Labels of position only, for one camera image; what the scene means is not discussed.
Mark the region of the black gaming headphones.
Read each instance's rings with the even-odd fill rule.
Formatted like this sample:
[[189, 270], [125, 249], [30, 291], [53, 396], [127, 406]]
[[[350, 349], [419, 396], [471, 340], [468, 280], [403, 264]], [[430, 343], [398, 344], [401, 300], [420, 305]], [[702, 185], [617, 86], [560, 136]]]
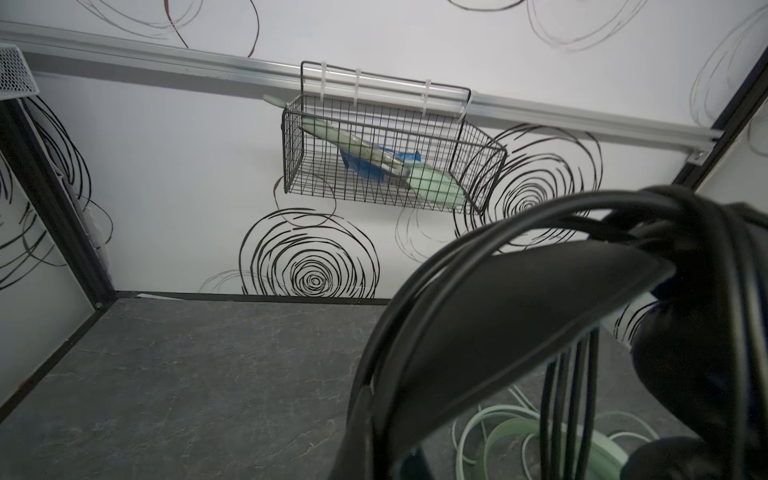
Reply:
[[[600, 327], [690, 435], [633, 453], [598, 433]], [[480, 449], [539, 442], [544, 479], [767, 475], [767, 216], [675, 186], [552, 200], [468, 233], [395, 294], [357, 368], [334, 479], [428, 479], [422, 441], [537, 367], [538, 409], [499, 405]]]

